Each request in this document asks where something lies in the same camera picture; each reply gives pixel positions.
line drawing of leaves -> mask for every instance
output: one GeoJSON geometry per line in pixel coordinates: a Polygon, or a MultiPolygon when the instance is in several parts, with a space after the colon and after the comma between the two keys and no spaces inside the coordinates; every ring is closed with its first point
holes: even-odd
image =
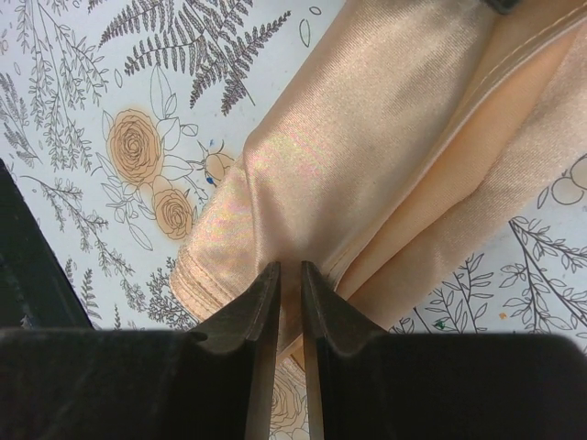
{"type": "Polygon", "coordinates": [[[147,234],[145,234],[140,227],[133,225],[132,223],[128,223],[128,229],[130,230],[132,237],[137,243],[141,245],[143,249],[153,250],[153,245],[147,237],[147,234]]]}
{"type": "Polygon", "coordinates": [[[107,141],[108,138],[110,137],[110,129],[112,128],[113,125],[114,125],[114,119],[105,110],[102,113],[102,136],[105,141],[107,141]]]}
{"type": "Polygon", "coordinates": [[[169,284],[169,276],[175,268],[175,260],[167,257],[163,268],[157,268],[150,274],[147,282],[151,298],[149,301],[149,318],[158,323],[164,323],[172,329],[187,331],[194,328],[198,321],[191,316],[173,296],[169,284]]]}
{"type": "Polygon", "coordinates": [[[155,116],[165,119],[165,105],[172,96],[172,87],[160,66],[153,68],[150,77],[150,105],[155,116]]]}
{"type": "Polygon", "coordinates": [[[172,94],[165,103],[165,117],[170,117],[177,110],[177,94],[172,94]]]}
{"type": "Polygon", "coordinates": [[[540,209],[540,208],[542,208],[542,206],[544,206],[544,203],[548,199],[548,194],[549,193],[550,193],[550,187],[549,186],[547,186],[544,190],[542,190],[542,192],[538,196],[538,200],[537,200],[537,207],[538,207],[538,209],[540,209]]]}
{"type": "Polygon", "coordinates": [[[63,272],[65,272],[65,276],[67,280],[70,282],[71,286],[75,288],[73,284],[73,270],[72,270],[73,259],[71,257],[67,258],[65,261],[65,266],[63,267],[63,272]]]}
{"type": "Polygon", "coordinates": [[[159,24],[159,32],[172,22],[173,0],[132,0],[102,33],[100,44],[128,33],[140,33],[142,30],[155,31],[159,24]]]}
{"type": "Polygon", "coordinates": [[[172,151],[180,141],[182,130],[179,117],[163,119],[157,124],[159,139],[165,151],[172,151]]]}
{"type": "Polygon", "coordinates": [[[98,161],[100,162],[100,167],[104,170],[105,174],[108,177],[116,178],[116,180],[118,181],[118,177],[116,176],[116,172],[114,171],[114,167],[112,166],[110,161],[104,156],[102,156],[100,153],[95,153],[95,156],[98,158],[98,161]]]}
{"type": "Polygon", "coordinates": [[[310,22],[303,18],[302,21],[300,21],[298,31],[300,34],[300,40],[302,40],[304,46],[309,48],[312,42],[312,29],[310,28],[310,22]]]}
{"type": "Polygon", "coordinates": [[[89,172],[90,142],[70,110],[84,109],[88,97],[94,105],[100,104],[102,92],[107,90],[108,69],[98,67],[103,57],[95,56],[95,46],[88,46],[86,38],[78,39],[70,27],[53,16],[67,10],[67,2],[53,0],[46,4],[52,13],[40,0],[20,0],[17,7],[18,38],[23,53],[30,53],[34,64],[30,114],[37,129],[45,129],[43,136],[54,170],[81,167],[89,172]]]}
{"type": "Polygon", "coordinates": [[[88,0],[88,14],[91,13],[96,6],[101,5],[106,0],[88,0]]]}
{"type": "Polygon", "coordinates": [[[415,323],[412,318],[405,317],[400,319],[399,325],[394,325],[390,332],[395,332],[398,335],[411,335],[414,333],[415,323]]]}
{"type": "Polygon", "coordinates": [[[98,257],[98,264],[106,276],[112,276],[112,272],[121,277],[132,275],[134,270],[124,260],[122,255],[115,249],[111,249],[100,237],[100,233],[108,228],[108,222],[95,211],[86,214],[82,209],[83,193],[70,181],[63,183],[62,179],[56,179],[52,187],[32,176],[21,176],[36,182],[41,189],[43,196],[50,202],[55,219],[60,226],[60,231],[65,231],[66,217],[75,225],[80,234],[80,249],[89,253],[95,249],[98,257]]]}
{"type": "Polygon", "coordinates": [[[122,325],[120,324],[120,312],[118,311],[118,306],[114,304],[114,329],[120,330],[122,325]]]}
{"type": "Polygon", "coordinates": [[[102,183],[102,189],[113,203],[120,204],[122,202],[122,194],[116,187],[102,183]]]}
{"type": "Polygon", "coordinates": [[[29,125],[28,111],[24,99],[18,96],[17,89],[8,73],[0,73],[0,121],[5,129],[4,136],[17,156],[30,168],[35,168],[35,160],[42,160],[27,138],[25,127],[29,125]]]}
{"type": "MultiPolygon", "coordinates": [[[[147,27],[141,26],[138,18],[145,12],[145,7],[158,8],[163,0],[133,0],[127,7],[125,16],[116,17],[114,28],[120,28],[118,35],[140,31],[147,27]]],[[[193,90],[190,95],[190,106],[200,98],[204,90],[213,84],[225,82],[225,90],[221,101],[221,110],[226,116],[232,107],[244,97],[248,97],[253,105],[255,102],[243,80],[250,71],[254,57],[269,41],[291,15],[286,11],[266,25],[245,31],[240,36],[239,29],[244,27],[242,17],[249,14],[253,7],[252,0],[219,0],[214,7],[201,0],[185,0],[177,13],[169,16],[167,23],[162,13],[153,18],[159,19],[160,28],[154,35],[139,41],[127,56],[125,73],[133,75],[149,66],[164,66],[176,72],[187,73],[194,77],[193,90]]],[[[151,31],[155,31],[151,20],[151,31]]]]}
{"type": "Polygon", "coordinates": [[[83,273],[82,287],[80,289],[81,303],[83,309],[90,317],[90,321],[96,330],[101,330],[100,325],[95,320],[102,320],[102,316],[97,312],[100,308],[95,302],[95,295],[93,293],[94,287],[92,287],[92,269],[87,269],[83,273]]]}
{"type": "Polygon", "coordinates": [[[182,126],[182,134],[190,138],[195,138],[198,136],[198,129],[196,124],[185,124],[182,126]]]}
{"type": "Polygon", "coordinates": [[[161,175],[165,176],[169,181],[176,181],[182,177],[189,176],[193,171],[192,166],[185,160],[178,156],[168,154],[165,156],[161,175]]]}
{"type": "Polygon", "coordinates": [[[561,256],[561,264],[567,270],[570,265],[574,269],[585,267],[587,247],[579,249],[568,247],[564,239],[553,240],[547,236],[549,226],[543,227],[540,221],[528,221],[524,217],[515,217],[509,222],[510,229],[522,249],[524,263],[507,265],[503,272],[514,273],[513,276],[527,281],[527,288],[522,291],[522,298],[513,298],[504,304],[517,307],[513,317],[522,315],[526,330],[531,333],[550,333],[551,327],[559,330],[576,329],[579,323],[587,328],[587,292],[584,295],[575,293],[573,288],[566,288],[565,282],[550,279],[538,262],[545,255],[561,256]],[[544,295],[554,295],[570,313],[570,324],[560,316],[553,316],[544,299],[544,295]]]}
{"type": "Polygon", "coordinates": [[[122,75],[118,69],[114,69],[114,81],[119,89],[122,89],[122,75]]]}
{"type": "Polygon", "coordinates": [[[145,293],[138,284],[130,284],[126,278],[121,280],[120,287],[127,297],[127,304],[132,310],[141,313],[147,310],[145,293]]]}

leaf sprig drawing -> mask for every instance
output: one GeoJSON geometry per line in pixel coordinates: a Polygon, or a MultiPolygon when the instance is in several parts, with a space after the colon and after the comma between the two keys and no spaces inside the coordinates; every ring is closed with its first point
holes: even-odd
{"type": "Polygon", "coordinates": [[[75,289],[75,284],[73,283],[73,259],[72,258],[67,258],[67,261],[65,262],[65,266],[63,267],[63,271],[65,272],[65,276],[67,277],[67,280],[70,282],[71,286],[75,289]]]}
{"type": "Polygon", "coordinates": [[[81,302],[85,312],[90,317],[90,321],[95,329],[100,330],[101,327],[96,323],[96,320],[102,320],[102,316],[97,312],[99,309],[98,304],[95,302],[95,295],[93,293],[94,287],[92,287],[92,270],[87,269],[83,273],[83,281],[81,287],[81,302]]]}
{"type": "Polygon", "coordinates": [[[163,32],[166,26],[173,21],[173,0],[132,0],[120,14],[114,17],[108,27],[102,33],[100,45],[126,35],[139,33],[141,30],[155,31],[159,24],[159,32],[163,32]]]}
{"type": "Polygon", "coordinates": [[[145,204],[139,191],[133,191],[127,193],[123,182],[118,179],[116,173],[113,170],[112,164],[107,158],[102,156],[100,153],[96,153],[96,157],[100,162],[102,170],[104,171],[107,183],[102,183],[102,189],[110,199],[111,203],[106,206],[114,209],[114,218],[118,223],[126,224],[130,235],[140,244],[145,250],[153,250],[147,234],[138,226],[133,220],[138,218],[138,213],[142,213],[147,218],[154,220],[155,214],[145,204]]]}
{"type": "Polygon", "coordinates": [[[394,325],[390,330],[397,335],[411,335],[415,330],[414,320],[411,317],[406,316],[400,319],[400,322],[397,325],[394,325]]]}
{"type": "Polygon", "coordinates": [[[537,219],[529,221],[518,216],[510,220],[509,226],[522,248],[524,261],[502,267],[507,277],[500,287],[509,288],[519,281],[526,287],[504,307],[514,308],[511,316],[520,316],[530,333],[576,330],[579,324],[587,328],[587,291],[575,291],[566,282],[550,278],[547,269],[539,264],[542,258],[550,256],[560,259],[563,268],[574,273],[587,267],[587,247],[568,247],[562,238],[553,240],[547,235],[550,227],[541,226],[537,219]],[[568,318],[552,314],[549,304],[554,301],[567,309],[568,318]]]}
{"type": "Polygon", "coordinates": [[[254,103],[243,80],[259,56],[259,50],[290,16],[287,11],[276,20],[239,35],[243,17],[252,0],[185,0],[177,13],[171,0],[133,0],[110,24],[100,44],[141,31],[155,32],[142,39],[127,56],[125,73],[133,75],[147,66],[165,66],[194,77],[190,106],[204,90],[225,82],[221,110],[227,115],[244,97],[254,103]]]}
{"type": "Polygon", "coordinates": [[[24,99],[18,96],[17,89],[9,74],[0,73],[0,121],[4,124],[4,136],[16,154],[30,168],[35,167],[35,160],[40,163],[37,152],[27,139],[25,127],[28,126],[28,111],[24,99]]]}
{"type": "Polygon", "coordinates": [[[147,282],[152,295],[149,301],[149,318],[176,330],[190,330],[198,322],[175,299],[169,284],[169,276],[175,268],[175,260],[167,258],[165,267],[166,271],[157,268],[156,272],[152,272],[150,281],[147,282]]]}
{"type": "Polygon", "coordinates": [[[101,5],[106,0],[88,0],[88,13],[92,12],[98,5],[101,5]]]}
{"type": "Polygon", "coordinates": [[[546,255],[560,258],[565,270],[575,273],[578,269],[587,268],[587,246],[583,248],[568,247],[566,240],[551,239],[547,232],[550,226],[541,226],[540,221],[527,220],[522,216],[514,217],[509,225],[524,247],[532,247],[532,258],[540,261],[546,255]]]}
{"type": "Polygon", "coordinates": [[[114,329],[122,329],[122,323],[120,322],[120,312],[118,311],[118,305],[116,304],[114,304],[114,329]]]}
{"type": "Polygon", "coordinates": [[[134,272],[122,255],[111,249],[100,237],[100,233],[108,228],[108,222],[96,211],[91,214],[85,213],[82,209],[83,192],[71,181],[63,182],[63,179],[59,178],[55,180],[54,186],[50,186],[35,177],[22,177],[39,184],[43,196],[53,208],[61,232],[65,231],[66,215],[69,216],[80,234],[80,249],[84,252],[96,249],[100,268],[106,276],[111,276],[112,271],[122,276],[134,272]]]}
{"type": "Polygon", "coordinates": [[[426,310],[434,314],[440,314],[434,327],[442,332],[474,332],[480,333],[487,330],[479,325],[478,320],[487,312],[488,303],[479,300],[488,300],[493,297],[491,293],[481,291],[491,285],[493,272],[477,275],[475,272],[484,257],[473,254],[465,260],[465,263],[452,274],[453,280],[444,281],[445,287],[433,291],[433,300],[426,310]]]}
{"type": "Polygon", "coordinates": [[[58,23],[53,14],[67,9],[66,0],[49,0],[50,12],[41,0],[20,0],[18,37],[24,53],[33,58],[31,69],[31,115],[37,128],[44,128],[51,165],[55,170],[82,167],[89,171],[89,141],[77,126],[73,110],[84,109],[91,97],[99,105],[108,83],[107,69],[98,64],[95,46],[78,40],[73,30],[58,23]]]}

patterned surface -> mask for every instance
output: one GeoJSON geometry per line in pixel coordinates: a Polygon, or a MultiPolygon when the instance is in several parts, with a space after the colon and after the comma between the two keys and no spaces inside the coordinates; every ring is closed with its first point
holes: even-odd
{"type": "MultiPolygon", "coordinates": [[[[177,249],[342,4],[0,2],[0,153],[97,328],[196,324],[170,293],[177,249]]],[[[587,158],[391,330],[585,346],[585,191],[587,158]]],[[[271,430],[308,438],[280,371],[271,430]]]]}

shiny fabric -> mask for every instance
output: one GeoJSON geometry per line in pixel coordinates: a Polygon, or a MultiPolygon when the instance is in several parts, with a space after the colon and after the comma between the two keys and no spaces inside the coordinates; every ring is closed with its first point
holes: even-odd
{"type": "Polygon", "coordinates": [[[281,261],[283,358],[309,259],[393,324],[585,150],[586,9],[349,2],[195,226],[174,294],[205,319],[281,261]]]}

botanical print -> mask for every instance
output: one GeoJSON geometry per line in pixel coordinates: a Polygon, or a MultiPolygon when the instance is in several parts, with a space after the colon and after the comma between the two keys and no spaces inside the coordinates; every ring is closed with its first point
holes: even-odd
{"type": "Polygon", "coordinates": [[[431,312],[432,320],[425,320],[414,309],[414,316],[406,316],[391,328],[397,334],[414,333],[418,326],[427,333],[482,333],[487,327],[480,325],[481,318],[487,312],[486,300],[493,294],[486,289],[491,286],[493,272],[479,273],[478,269],[485,254],[474,254],[463,265],[446,278],[440,287],[434,289],[430,299],[423,306],[431,312]]]}
{"type": "MultiPolygon", "coordinates": [[[[308,8],[310,13],[314,16],[321,16],[322,9],[318,6],[310,6],[308,8]]],[[[312,28],[310,27],[310,21],[307,18],[302,18],[299,25],[300,40],[304,43],[307,48],[312,44],[312,28]]]]}
{"type": "Polygon", "coordinates": [[[206,189],[191,176],[202,171],[206,182],[216,187],[234,162],[223,152],[224,141],[218,151],[210,152],[196,140],[202,160],[172,154],[182,139],[195,138],[199,127],[182,124],[175,116],[177,96],[159,66],[150,79],[150,105],[152,115],[128,109],[113,118],[105,110],[102,129],[107,157],[96,153],[106,177],[102,188],[112,202],[107,206],[115,210],[116,221],[126,224],[130,235],[146,250],[153,250],[153,246],[134,220],[139,216],[155,220],[168,238],[184,239],[197,219],[198,208],[209,199],[206,189]]]}
{"type": "Polygon", "coordinates": [[[587,154],[562,173],[552,185],[547,186],[538,197],[538,209],[551,195],[559,204],[577,204],[587,191],[587,154]]]}
{"type": "MultiPolygon", "coordinates": [[[[0,154],[95,328],[197,325],[178,248],[343,3],[0,1],[0,154]]],[[[586,348],[586,191],[583,156],[391,330],[586,348]]],[[[309,438],[279,370],[272,412],[271,440],[309,438]]]]}
{"type": "Polygon", "coordinates": [[[174,0],[132,0],[105,29],[99,46],[128,33],[152,33],[133,47],[125,73],[134,75],[147,66],[189,73],[194,77],[191,107],[205,89],[224,81],[221,110],[226,116],[245,97],[255,104],[244,80],[254,58],[291,14],[242,32],[252,7],[253,0],[185,0],[177,8],[174,0]]]}
{"type": "Polygon", "coordinates": [[[270,439],[301,440],[307,436],[307,398],[277,368],[271,402],[270,439]]]}
{"type": "MultiPolygon", "coordinates": [[[[311,47],[342,3],[0,0],[0,154],[94,328],[197,325],[178,248],[304,62],[295,23],[321,15],[311,47]]],[[[279,374],[271,438],[307,439],[279,374]]]]}
{"type": "MultiPolygon", "coordinates": [[[[63,271],[65,272],[65,276],[69,280],[72,287],[75,289],[76,282],[73,277],[73,271],[77,270],[77,264],[73,262],[71,258],[68,258],[65,262],[65,267],[63,271]]],[[[83,279],[82,284],[80,286],[80,302],[82,303],[82,307],[87,313],[90,321],[92,322],[92,326],[96,330],[101,330],[99,321],[102,320],[102,316],[100,316],[99,308],[100,306],[95,302],[95,294],[92,292],[94,287],[92,287],[92,275],[93,271],[91,268],[86,269],[83,272],[83,279]]]]}
{"type": "Polygon", "coordinates": [[[189,330],[194,328],[198,321],[180,305],[173,296],[169,285],[169,276],[175,268],[175,260],[167,258],[165,269],[157,268],[150,274],[147,281],[151,298],[149,301],[149,318],[158,323],[164,323],[175,330],[189,330]]]}
{"type": "Polygon", "coordinates": [[[69,5],[67,0],[18,0],[17,42],[33,60],[30,114],[35,128],[42,130],[51,166],[88,172],[92,168],[89,141],[72,112],[84,110],[88,98],[100,104],[107,92],[108,69],[100,67],[103,57],[96,56],[96,46],[86,37],[77,38],[61,22],[69,5]]]}
{"type": "Polygon", "coordinates": [[[25,101],[18,96],[8,73],[6,75],[0,73],[0,88],[3,93],[3,96],[0,96],[0,120],[4,124],[6,141],[23,162],[30,168],[35,168],[35,162],[41,162],[25,133],[25,127],[29,125],[25,101]]]}
{"type": "Polygon", "coordinates": [[[585,189],[582,156],[390,330],[556,333],[587,353],[585,189]]]}

